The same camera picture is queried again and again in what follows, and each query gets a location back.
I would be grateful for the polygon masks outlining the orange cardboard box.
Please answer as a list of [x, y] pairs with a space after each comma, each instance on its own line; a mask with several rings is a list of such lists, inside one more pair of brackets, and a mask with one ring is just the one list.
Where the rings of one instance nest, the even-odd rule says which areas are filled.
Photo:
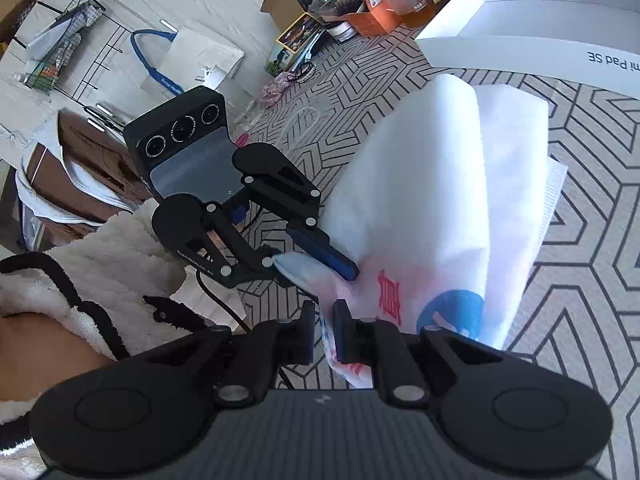
[[363, 0], [357, 12], [342, 16], [363, 37], [387, 35], [401, 23], [398, 15], [386, 0]]

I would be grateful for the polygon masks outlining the clear plastic shaker bottle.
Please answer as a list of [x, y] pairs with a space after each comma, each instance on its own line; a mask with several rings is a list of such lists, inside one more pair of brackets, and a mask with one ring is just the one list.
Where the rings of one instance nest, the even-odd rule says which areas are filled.
[[237, 146], [266, 142], [286, 152], [292, 151], [314, 131], [321, 115], [320, 107], [311, 104], [297, 104], [290, 110], [284, 107], [270, 110], [262, 114], [247, 132], [236, 134], [233, 140]]

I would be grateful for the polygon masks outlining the pink floral scrunchie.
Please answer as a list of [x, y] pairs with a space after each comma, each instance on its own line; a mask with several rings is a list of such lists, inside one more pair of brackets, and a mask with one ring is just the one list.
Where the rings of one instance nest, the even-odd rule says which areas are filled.
[[282, 94], [294, 84], [297, 78], [298, 76], [293, 72], [282, 72], [275, 76], [273, 81], [262, 88], [262, 96], [260, 97], [262, 105], [268, 108], [276, 104], [282, 98]]

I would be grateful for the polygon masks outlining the stacked round tins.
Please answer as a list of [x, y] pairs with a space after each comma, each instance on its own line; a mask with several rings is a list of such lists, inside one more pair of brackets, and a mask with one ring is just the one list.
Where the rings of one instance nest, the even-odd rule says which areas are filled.
[[326, 26], [326, 31], [339, 44], [344, 44], [344, 42], [358, 35], [356, 29], [349, 22], [331, 23]]

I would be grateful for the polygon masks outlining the open cardboard photo box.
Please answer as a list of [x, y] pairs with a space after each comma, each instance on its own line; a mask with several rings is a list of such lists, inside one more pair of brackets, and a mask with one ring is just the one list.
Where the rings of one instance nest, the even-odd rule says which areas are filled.
[[294, 72], [310, 57], [324, 27], [297, 0], [264, 0], [260, 10], [272, 18], [278, 29], [265, 71], [273, 77]]

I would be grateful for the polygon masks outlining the white nonwoven shopping bag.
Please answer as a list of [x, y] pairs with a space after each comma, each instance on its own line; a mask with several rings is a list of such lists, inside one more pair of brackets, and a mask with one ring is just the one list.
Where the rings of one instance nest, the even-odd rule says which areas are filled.
[[277, 269], [319, 301], [329, 366], [356, 388], [370, 368], [337, 359], [332, 307], [407, 334], [446, 328], [506, 341], [566, 176], [548, 154], [549, 105], [508, 86], [440, 75], [361, 144], [319, 221], [358, 266], [342, 278], [296, 250]]

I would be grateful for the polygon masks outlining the white fleece left sleeve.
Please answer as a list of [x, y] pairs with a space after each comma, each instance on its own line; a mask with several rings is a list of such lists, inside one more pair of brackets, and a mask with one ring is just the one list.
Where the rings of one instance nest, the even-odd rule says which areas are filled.
[[194, 332], [239, 327], [156, 238], [156, 200], [96, 232], [1, 263], [1, 475], [46, 469], [28, 414], [49, 388]]

